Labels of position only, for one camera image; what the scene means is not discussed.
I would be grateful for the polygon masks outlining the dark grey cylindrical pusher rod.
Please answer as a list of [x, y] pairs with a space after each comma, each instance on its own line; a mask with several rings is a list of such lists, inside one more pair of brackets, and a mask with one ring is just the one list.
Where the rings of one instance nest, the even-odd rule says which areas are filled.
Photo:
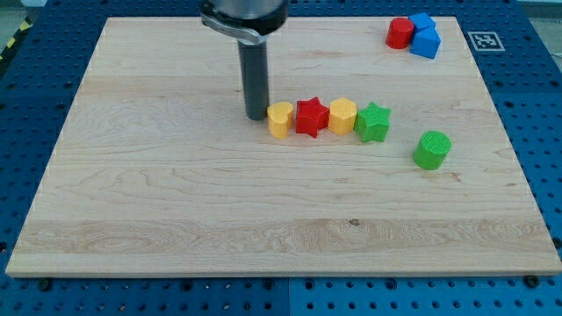
[[263, 120], [269, 106], [267, 44], [238, 41], [245, 111], [249, 119]]

